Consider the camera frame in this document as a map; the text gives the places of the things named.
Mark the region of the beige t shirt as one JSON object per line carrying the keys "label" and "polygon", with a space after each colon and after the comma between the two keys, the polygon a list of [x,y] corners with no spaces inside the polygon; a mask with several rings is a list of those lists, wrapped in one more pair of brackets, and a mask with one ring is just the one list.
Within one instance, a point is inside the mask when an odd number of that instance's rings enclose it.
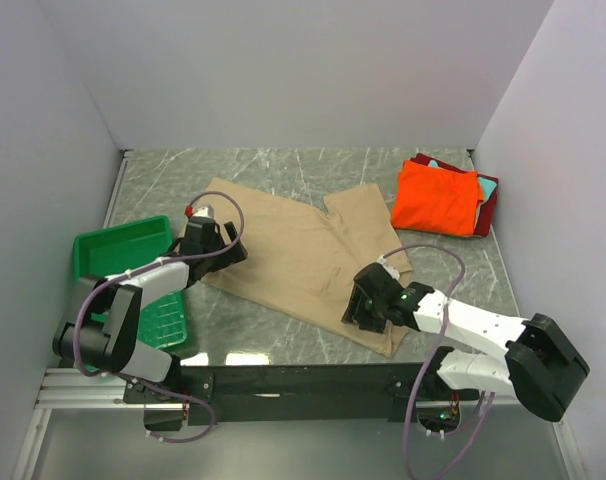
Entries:
{"label": "beige t shirt", "polygon": [[324,196],[325,208],[214,178],[206,203],[221,223],[245,219],[245,261],[205,284],[393,356],[409,330],[383,333],[341,322],[354,276],[401,242],[380,188],[364,184]]}

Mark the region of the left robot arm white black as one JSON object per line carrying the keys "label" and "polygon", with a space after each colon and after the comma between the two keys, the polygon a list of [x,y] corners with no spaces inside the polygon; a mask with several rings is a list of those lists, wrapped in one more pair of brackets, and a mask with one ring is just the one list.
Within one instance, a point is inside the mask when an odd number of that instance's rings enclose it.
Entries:
{"label": "left robot arm white black", "polygon": [[159,401],[183,388],[180,361],[138,339],[140,312],[204,276],[247,259],[242,224],[192,215],[184,234],[152,262],[121,274],[85,276],[72,291],[52,340],[55,355],[93,376],[102,372],[147,380]]}

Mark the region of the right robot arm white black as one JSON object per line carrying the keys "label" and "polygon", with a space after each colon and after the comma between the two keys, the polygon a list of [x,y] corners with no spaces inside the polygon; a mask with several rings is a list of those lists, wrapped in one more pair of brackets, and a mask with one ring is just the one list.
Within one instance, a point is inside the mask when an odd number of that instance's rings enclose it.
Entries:
{"label": "right robot arm white black", "polygon": [[422,374],[423,390],[435,399],[460,390],[495,393],[558,422],[590,373],[552,318],[504,316],[450,300],[419,282],[402,286],[379,263],[354,277],[342,320],[368,332],[408,327],[465,345],[464,350],[439,347]]}

